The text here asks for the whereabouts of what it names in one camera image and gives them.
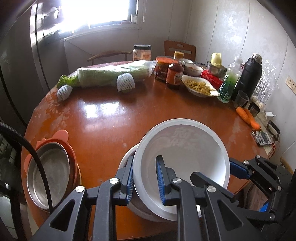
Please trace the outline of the orange carrot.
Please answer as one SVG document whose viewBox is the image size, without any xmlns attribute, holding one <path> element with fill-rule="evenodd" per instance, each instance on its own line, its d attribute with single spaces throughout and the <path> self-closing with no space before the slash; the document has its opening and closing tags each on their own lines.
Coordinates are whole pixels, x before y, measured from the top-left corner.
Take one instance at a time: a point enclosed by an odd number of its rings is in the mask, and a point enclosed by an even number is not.
<svg viewBox="0 0 296 241">
<path fill-rule="evenodd" d="M 237 107 L 236 112 L 248 125 L 250 125 L 250 118 L 242 107 Z"/>
<path fill-rule="evenodd" d="M 255 120 L 255 118 L 253 117 L 253 115 L 251 114 L 251 112 L 248 110 L 248 109 L 244 109 L 248 118 L 250 119 L 250 125 L 251 127 L 255 130 L 255 131 L 258 131 L 260 132 L 261 131 L 261 126 L 260 124 L 258 124 Z"/>
</svg>

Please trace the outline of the small electronic gadget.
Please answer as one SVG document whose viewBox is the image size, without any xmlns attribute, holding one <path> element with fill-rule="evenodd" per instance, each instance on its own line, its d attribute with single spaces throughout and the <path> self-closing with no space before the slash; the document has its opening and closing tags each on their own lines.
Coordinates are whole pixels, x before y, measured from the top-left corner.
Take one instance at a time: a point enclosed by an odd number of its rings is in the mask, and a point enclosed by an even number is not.
<svg viewBox="0 0 296 241">
<path fill-rule="evenodd" d="M 253 130 L 251 134 L 259 147 L 274 146 L 275 142 L 279 140 L 280 129 L 273 121 L 269 120 L 266 126 L 266 131 Z"/>
</svg>

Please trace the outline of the small dark metal cup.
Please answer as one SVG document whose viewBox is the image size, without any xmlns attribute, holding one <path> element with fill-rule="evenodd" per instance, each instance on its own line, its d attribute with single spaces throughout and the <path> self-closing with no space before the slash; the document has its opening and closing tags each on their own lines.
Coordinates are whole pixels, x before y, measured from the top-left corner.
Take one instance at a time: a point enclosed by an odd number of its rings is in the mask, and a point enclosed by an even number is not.
<svg viewBox="0 0 296 241">
<path fill-rule="evenodd" d="M 260 112 L 260 108 L 254 102 L 250 102 L 250 104 L 248 106 L 248 110 L 253 117 L 256 117 L 258 115 L 258 113 Z"/>
</svg>

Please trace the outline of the foam-netted fruit right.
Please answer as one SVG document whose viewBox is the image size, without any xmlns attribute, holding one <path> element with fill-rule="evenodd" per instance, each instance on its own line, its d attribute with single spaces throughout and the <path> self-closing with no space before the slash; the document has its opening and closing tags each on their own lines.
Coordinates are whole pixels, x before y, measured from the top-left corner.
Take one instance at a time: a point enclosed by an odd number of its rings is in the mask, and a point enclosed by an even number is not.
<svg viewBox="0 0 296 241">
<path fill-rule="evenodd" d="M 118 92 L 127 92 L 135 88 L 135 81 L 130 73 L 123 73 L 116 80 Z"/>
</svg>

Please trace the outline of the foam-netted fruit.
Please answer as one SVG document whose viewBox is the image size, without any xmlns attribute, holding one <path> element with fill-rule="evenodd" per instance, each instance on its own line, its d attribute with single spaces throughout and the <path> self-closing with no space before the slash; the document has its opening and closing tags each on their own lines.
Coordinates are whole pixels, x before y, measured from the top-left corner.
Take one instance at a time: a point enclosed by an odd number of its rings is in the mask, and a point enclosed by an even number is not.
<svg viewBox="0 0 296 241">
<path fill-rule="evenodd" d="M 63 85 L 62 87 L 60 87 L 57 91 L 57 98 L 59 101 L 64 101 L 66 100 L 71 92 L 73 90 L 73 87 L 71 87 L 70 85 Z"/>
<path fill-rule="evenodd" d="M 135 88 L 135 81 L 130 73 L 123 73 L 116 80 L 118 92 L 127 92 Z"/>
</svg>

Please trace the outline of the red tissue box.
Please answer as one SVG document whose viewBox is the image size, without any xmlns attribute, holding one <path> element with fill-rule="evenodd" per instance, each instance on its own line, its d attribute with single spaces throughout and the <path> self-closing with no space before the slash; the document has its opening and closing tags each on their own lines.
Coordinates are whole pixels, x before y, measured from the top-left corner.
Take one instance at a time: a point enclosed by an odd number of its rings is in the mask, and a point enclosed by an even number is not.
<svg viewBox="0 0 296 241">
<path fill-rule="evenodd" d="M 223 80 L 212 75 L 208 70 L 203 70 L 201 73 L 201 78 L 204 78 L 210 82 L 210 84 L 218 90 L 223 83 Z"/>
</svg>

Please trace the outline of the window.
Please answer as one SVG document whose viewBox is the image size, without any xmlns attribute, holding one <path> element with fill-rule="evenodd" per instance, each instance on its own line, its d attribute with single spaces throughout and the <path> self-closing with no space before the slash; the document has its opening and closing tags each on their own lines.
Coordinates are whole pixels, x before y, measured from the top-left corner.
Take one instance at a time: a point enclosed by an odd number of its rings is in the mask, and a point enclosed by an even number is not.
<svg viewBox="0 0 296 241">
<path fill-rule="evenodd" d="M 79 29 L 99 24 L 127 21 L 136 14 L 137 1 L 61 1 L 61 24 Z"/>
</svg>

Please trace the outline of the small steel bowl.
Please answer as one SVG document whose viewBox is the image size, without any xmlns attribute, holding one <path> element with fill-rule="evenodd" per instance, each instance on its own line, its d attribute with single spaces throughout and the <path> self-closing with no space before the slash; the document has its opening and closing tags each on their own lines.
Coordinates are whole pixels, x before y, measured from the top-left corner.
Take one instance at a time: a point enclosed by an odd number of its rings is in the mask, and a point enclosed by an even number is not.
<svg viewBox="0 0 296 241">
<path fill-rule="evenodd" d="M 210 61 L 208 61 L 207 70 L 211 75 L 216 76 L 220 79 L 223 79 L 226 75 L 227 68 L 225 68 L 223 65 L 220 68 L 215 67 L 214 65 L 211 64 Z"/>
</svg>

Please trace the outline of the black-lid plastic jar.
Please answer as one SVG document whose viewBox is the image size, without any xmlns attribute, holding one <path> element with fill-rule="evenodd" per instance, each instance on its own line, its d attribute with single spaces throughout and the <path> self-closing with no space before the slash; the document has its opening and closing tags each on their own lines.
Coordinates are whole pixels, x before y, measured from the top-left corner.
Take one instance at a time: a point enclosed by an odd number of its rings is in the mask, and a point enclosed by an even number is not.
<svg viewBox="0 0 296 241">
<path fill-rule="evenodd" d="M 134 44 L 133 45 L 133 61 L 137 60 L 151 60 L 152 46 L 144 44 Z"/>
</svg>

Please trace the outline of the steel plate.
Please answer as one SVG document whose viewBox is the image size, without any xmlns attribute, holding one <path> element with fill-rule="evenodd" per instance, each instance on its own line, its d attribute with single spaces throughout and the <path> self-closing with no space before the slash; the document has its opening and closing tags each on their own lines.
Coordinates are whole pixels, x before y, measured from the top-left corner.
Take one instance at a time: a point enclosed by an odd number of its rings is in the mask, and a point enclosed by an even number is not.
<svg viewBox="0 0 296 241">
<path fill-rule="evenodd" d="M 66 150 L 58 143 L 48 143 L 37 150 L 49 184 L 53 207 L 56 207 L 66 194 L 70 180 L 70 161 Z M 41 174 L 32 157 L 27 170 L 29 196 L 40 209 L 49 210 L 48 199 Z"/>
</svg>

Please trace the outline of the dark refrigerator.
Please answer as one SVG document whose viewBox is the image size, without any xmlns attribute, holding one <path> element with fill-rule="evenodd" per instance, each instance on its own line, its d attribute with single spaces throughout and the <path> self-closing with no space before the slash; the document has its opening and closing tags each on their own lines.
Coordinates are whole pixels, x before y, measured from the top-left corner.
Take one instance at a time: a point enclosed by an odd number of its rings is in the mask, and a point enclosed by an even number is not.
<svg viewBox="0 0 296 241">
<path fill-rule="evenodd" d="M 61 20 L 61 1 L 1 1 L 1 121 L 17 130 L 69 73 Z"/>
</svg>

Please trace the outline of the red chili sauce jar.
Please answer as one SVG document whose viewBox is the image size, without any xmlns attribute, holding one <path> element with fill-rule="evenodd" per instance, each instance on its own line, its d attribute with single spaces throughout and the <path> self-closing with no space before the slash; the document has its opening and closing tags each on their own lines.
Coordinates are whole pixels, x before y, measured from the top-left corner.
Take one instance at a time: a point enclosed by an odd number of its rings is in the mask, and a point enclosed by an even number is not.
<svg viewBox="0 0 296 241">
<path fill-rule="evenodd" d="M 158 56 L 156 57 L 156 65 L 154 68 L 154 78 L 161 82 L 166 82 L 168 67 L 173 63 L 172 57 Z"/>
</svg>

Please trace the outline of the brown sauce bottle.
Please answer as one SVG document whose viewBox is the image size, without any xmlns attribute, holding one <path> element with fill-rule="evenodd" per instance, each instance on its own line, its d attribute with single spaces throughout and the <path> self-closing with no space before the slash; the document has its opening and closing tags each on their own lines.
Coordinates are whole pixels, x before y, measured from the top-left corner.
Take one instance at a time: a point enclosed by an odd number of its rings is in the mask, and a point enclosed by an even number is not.
<svg viewBox="0 0 296 241">
<path fill-rule="evenodd" d="M 184 72 L 184 68 L 182 66 L 184 53 L 175 51 L 173 63 L 169 65 L 168 72 L 166 76 L 166 85 L 170 89 L 179 88 L 182 76 Z"/>
</svg>

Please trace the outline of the red noodle cup with characters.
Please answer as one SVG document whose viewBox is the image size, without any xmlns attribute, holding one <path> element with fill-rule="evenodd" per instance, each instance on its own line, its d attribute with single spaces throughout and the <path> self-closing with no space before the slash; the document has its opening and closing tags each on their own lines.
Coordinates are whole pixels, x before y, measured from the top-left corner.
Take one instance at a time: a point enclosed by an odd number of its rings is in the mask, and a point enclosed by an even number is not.
<svg viewBox="0 0 296 241">
<path fill-rule="evenodd" d="M 121 161 L 120 161 L 120 164 L 119 164 L 119 166 L 118 166 L 118 169 L 121 169 L 121 168 L 123 168 L 123 167 L 126 166 L 126 163 L 127 163 L 127 161 L 128 161 L 128 158 L 129 158 L 130 156 L 132 156 L 132 155 L 135 154 L 135 151 L 137 150 L 138 145 L 139 145 L 139 144 L 133 146 L 132 148 L 130 148 L 130 149 L 126 152 L 126 154 L 123 156 L 123 158 L 122 158 Z"/>
</svg>

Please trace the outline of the red noodle cup with barcode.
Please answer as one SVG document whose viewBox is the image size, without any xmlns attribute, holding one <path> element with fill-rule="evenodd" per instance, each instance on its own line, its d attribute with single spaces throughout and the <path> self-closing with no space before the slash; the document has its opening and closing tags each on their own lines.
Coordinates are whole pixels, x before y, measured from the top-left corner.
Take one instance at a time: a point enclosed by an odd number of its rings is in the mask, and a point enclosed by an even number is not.
<svg viewBox="0 0 296 241">
<path fill-rule="evenodd" d="M 133 180 L 138 197 L 153 221 L 175 221 L 176 207 L 165 207 L 159 195 L 156 157 L 174 169 L 177 177 L 189 182 L 193 172 L 200 172 L 227 188 L 230 163 L 227 150 L 208 126 L 190 119 L 175 118 L 149 130 L 135 151 Z"/>
</svg>

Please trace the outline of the white dish with food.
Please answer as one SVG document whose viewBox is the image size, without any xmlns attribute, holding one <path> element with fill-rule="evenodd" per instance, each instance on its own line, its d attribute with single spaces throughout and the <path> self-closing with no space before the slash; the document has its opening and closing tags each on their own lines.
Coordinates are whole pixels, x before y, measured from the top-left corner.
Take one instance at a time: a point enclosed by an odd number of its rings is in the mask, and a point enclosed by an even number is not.
<svg viewBox="0 0 296 241">
<path fill-rule="evenodd" d="M 201 77 L 183 75 L 182 83 L 190 93 L 198 97 L 218 97 L 220 95 L 208 80 Z"/>
</svg>

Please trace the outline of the curved wooden chair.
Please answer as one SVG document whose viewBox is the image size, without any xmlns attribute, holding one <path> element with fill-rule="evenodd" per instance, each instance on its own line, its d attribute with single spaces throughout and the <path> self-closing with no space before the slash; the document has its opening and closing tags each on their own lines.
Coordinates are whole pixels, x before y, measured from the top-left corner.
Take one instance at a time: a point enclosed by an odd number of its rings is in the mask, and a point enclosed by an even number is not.
<svg viewBox="0 0 296 241">
<path fill-rule="evenodd" d="M 117 56 L 117 55 L 124 55 L 125 56 L 125 61 L 127 60 L 127 56 L 131 55 L 132 52 L 131 51 L 105 51 L 105 52 L 101 52 L 99 54 L 96 54 L 90 58 L 87 59 L 87 62 L 91 62 L 92 65 L 94 65 L 94 60 L 98 59 L 98 58 L 105 58 L 105 57 L 112 57 L 112 56 Z"/>
</svg>

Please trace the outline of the foam-netted fruit left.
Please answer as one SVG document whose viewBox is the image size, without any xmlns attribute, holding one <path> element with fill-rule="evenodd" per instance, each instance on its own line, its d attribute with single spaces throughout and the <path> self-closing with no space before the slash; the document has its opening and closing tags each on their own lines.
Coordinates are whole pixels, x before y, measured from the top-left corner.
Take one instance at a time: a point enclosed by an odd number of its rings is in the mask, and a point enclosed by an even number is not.
<svg viewBox="0 0 296 241">
<path fill-rule="evenodd" d="M 73 90 L 73 87 L 71 87 L 70 85 L 63 85 L 62 87 L 60 87 L 57 91 L 57 98 L 59 101 L 64 101 L 66 100 L 71 92 Z"/>
</svg>

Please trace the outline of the green drink bottle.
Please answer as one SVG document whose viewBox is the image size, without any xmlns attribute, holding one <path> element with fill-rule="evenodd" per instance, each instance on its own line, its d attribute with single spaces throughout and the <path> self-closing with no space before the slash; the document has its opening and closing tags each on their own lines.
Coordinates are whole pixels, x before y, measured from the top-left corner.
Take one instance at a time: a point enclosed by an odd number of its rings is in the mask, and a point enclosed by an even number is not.
<svg viewBox="0 0 296 241">
<path fill-rule="evenodd" d="M 228 103 L 234 92 L 235 85 L 242 74 L 243 59 L 241 56 L 236 56 L 234 62 L 231 63 L 226 71 L 223 83 L 219 88 L 218 99 L 223 103 Z"/>
</svg>

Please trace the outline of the white ceramic bowl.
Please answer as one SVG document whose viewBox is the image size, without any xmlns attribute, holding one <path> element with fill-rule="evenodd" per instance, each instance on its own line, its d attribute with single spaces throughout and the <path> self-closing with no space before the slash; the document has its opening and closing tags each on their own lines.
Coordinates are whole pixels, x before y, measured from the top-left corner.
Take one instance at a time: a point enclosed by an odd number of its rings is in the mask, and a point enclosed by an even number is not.
<svg viewBox="0 0 296 241">
<path fill-rule="evenodd" d="M 200 77 L 203 72 L 203 68 L 195 65 L 186 63 L 185 64 L 185 75 L 192 76 L 192 77 Z"/>
</svg>

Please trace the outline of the wall power socket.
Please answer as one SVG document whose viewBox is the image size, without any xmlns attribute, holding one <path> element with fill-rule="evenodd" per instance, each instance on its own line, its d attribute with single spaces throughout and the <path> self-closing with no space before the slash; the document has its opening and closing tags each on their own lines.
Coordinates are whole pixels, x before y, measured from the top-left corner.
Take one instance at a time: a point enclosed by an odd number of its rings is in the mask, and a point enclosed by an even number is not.
<svg viewBox="0 0 296 241">
<path fill-rule="evenodd" d="M 294 95 L 296 95 L 296 83 L 295 83 L 295 81 L 290 76 L 288 76 L 285 83 L 288 86 L 288 88 L 294 93 Z"/>
</svg>

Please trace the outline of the yellow cup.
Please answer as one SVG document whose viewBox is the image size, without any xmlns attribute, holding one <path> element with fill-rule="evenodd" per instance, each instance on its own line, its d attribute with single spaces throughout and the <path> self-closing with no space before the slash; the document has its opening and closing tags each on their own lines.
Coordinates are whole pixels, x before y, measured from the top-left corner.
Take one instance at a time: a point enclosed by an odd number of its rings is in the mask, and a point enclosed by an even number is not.
<svg viewBox="0 0 296 241">
<path fill-rule="evenodd" d="M 218 52 L 214 52 L 212 53 L 211 55 L 211 64 L 213 66 L 215 66 L 216 68 L 221 68 L 222 66 L 222 55 L 221 53 L 218 53 Z"/>
</svg>

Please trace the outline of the orange plastic plate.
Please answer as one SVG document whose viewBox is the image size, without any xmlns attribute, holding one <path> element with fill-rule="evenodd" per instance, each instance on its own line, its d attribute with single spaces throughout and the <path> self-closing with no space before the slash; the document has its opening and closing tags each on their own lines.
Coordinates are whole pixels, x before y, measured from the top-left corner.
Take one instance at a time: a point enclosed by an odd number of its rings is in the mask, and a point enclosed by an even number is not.
<svg viewBox="0 0 296 241">
<path fill-rule="evenodd" d="M 70 161 L 70 187 L 73 190 L 76 186 L 76 177 L 77 177 L 77 170 L 76 170 L 76 156 L 74 153 L 73 148 L 68 143 L 69 133 L 66 130 L 59 130 L 53 134 L 51 138 L 45 139 L 42 138 L 40 141 L 37 141 L 36 147 L 34 148 L 36 151 L 41 148 L 41 146 L 48 144 L 48 143 L 58 143 L 61 144 L 62 147 L 66 150 L 67 155 Z"/>
</svg>

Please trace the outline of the wrapped napa cabbage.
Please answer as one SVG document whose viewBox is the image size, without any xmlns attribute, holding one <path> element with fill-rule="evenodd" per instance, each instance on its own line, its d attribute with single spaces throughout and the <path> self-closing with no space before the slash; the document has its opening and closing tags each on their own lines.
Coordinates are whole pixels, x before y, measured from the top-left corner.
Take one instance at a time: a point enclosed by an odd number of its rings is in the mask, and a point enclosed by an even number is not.
<svg viewBox="0 0 296 241">
<path fill-rule="evenodd" d="M 108 65 L 99 68 L 79 68 L 77 77 L 80 87 L 116 86 L 119 75 L 129 73 L 135 82 L 150 77 L 156 61 L 139 60 L 127 64 Z"/>
</svg>

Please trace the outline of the green lettuce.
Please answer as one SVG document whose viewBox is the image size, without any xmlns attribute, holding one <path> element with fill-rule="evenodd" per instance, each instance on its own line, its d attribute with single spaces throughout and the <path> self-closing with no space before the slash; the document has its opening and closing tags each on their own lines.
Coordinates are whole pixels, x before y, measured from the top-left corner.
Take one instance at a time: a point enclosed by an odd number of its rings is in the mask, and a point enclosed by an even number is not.
<svg viewBox="0 0 296 241">
<path fill-rule="evenodd" d="M 71 87 L 80 87 L 79 78 L 77 75 L 66 76 L 62 75 L 57 82 L 57 88 L 61 88 L 64 85 L 69 85 Z"/>
</svg>

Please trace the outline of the black thermos flask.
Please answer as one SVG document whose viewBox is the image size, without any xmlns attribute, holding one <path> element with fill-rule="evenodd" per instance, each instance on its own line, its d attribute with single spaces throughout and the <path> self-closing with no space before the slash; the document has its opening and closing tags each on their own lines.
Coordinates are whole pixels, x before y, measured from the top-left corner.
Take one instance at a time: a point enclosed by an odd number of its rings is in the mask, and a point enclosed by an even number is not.
<svg viewBox="0 0 296 241">
<path fill-rule="evenodd" d="M 254 53 L 248 61 L 245 62 L 241 77 L 236 83 L 231 100 L 234 101 L 238 91 L 243 91 L 249 98 L 252 96 L 262 76 L 262 57 Z"/>
</svg>

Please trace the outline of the deep steel bowl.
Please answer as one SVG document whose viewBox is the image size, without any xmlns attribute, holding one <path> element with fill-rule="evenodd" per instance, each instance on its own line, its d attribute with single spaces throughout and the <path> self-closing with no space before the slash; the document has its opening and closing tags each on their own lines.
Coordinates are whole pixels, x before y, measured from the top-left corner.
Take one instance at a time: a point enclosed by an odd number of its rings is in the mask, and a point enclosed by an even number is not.
<svg viewBox="0 0 296 241">
<path fill-rule="evenodd" d="M 161 222 L 161 223 L 164 223 L 164 222 L 173 223 L 172 221 L 163 219 L 163 218 L 157 216 L 156 214 L 154 214 L 153 212 L 151 212 L 140 199 L 137 199 L 137 198 L 132 199 L 127 207 L 134 214 L 136 214 L 137 216 L 139 216 L 145 220 L 149 220 L 149 221 L 153 221 L 153 222 Z"/>
</svg>

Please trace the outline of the small drinking glass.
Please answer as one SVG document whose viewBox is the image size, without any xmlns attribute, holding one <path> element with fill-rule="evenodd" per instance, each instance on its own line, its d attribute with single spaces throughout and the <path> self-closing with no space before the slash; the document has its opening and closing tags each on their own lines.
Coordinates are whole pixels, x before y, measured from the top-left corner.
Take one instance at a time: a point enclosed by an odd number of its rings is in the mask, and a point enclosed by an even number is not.
<svg viewBox="0 0 296 241">
<path fill-rule="evenodd" d="M 238 90 L 237 96 L 234 101 L 234 107 L 235 108 L 238 108 L 238 107 L 242 108 L 247 104 L 248 101 L 249 101 L 248 95 L 245 92 L 243 92 L 242 90 Z"/>
</svg>

